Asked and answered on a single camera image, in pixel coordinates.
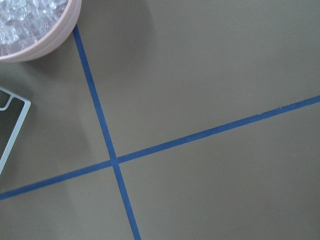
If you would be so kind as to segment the pink bowl with ice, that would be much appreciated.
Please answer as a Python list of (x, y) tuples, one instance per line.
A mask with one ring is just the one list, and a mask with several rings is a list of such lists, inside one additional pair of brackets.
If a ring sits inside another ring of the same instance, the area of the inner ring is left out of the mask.
[(80, 0), (2, 0), (1, 62), (32, 61), (57, 49), (75, 28), (81, 6)]

